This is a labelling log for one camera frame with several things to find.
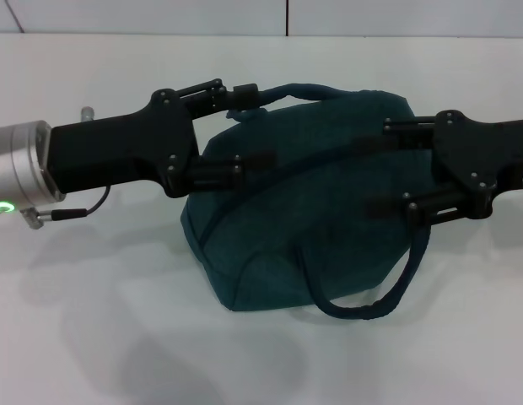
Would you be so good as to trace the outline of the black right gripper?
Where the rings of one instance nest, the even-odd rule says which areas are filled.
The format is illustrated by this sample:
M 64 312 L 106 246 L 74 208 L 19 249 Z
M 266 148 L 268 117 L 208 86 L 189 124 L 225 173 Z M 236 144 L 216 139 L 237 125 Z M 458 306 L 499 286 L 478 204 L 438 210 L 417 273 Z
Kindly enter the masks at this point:
M 485 219 L 498 195 L 523 189 L 523 120 L 485 123 L 456 110 L 441 111 L 434 118 L 386 118 L 381 135 L 353 141 L 359 154 L 431 148 L 433 162 L 450 181 L 415 192 L 368 187 L 369 219 L 408 224 Z

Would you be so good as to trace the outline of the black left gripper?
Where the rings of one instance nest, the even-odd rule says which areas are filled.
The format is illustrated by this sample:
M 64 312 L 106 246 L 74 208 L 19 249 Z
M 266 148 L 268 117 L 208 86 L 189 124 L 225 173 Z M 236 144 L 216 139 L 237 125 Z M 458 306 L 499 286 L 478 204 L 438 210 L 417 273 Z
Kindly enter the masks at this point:
M 233 190 L 247 174 L 273 169 L 275 152 L 191 157 L 197 151 L 192 119 L 260 105 L 256 84 L 228 91 L 219 78 L 176 92 L 157 90 L 132 114 L 54 127 L 48 170 L 65 194 L 134 181 L 153 181 L 173 198 Z

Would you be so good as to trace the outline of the dark teal lunch bag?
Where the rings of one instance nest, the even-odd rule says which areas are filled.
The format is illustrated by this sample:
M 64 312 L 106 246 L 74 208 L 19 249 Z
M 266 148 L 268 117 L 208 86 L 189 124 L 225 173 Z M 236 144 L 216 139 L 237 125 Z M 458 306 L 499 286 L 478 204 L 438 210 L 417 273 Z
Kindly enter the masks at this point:
M 426 151 L 376 151 L 385 119 L 413 118 L 407 100 L 378 90 L 315 84 L 266 90 L 263 105 L 232 110 L 206 159 L 273 151 L 274 168 L 226 192 L 191 194 L 181 214 L 186 240 L 218 301 L 232 311 L 316 305 L 327 315 L 370 320 L 400 303 L 429 243 L 410 230 L 405 193 L 430 190 Z

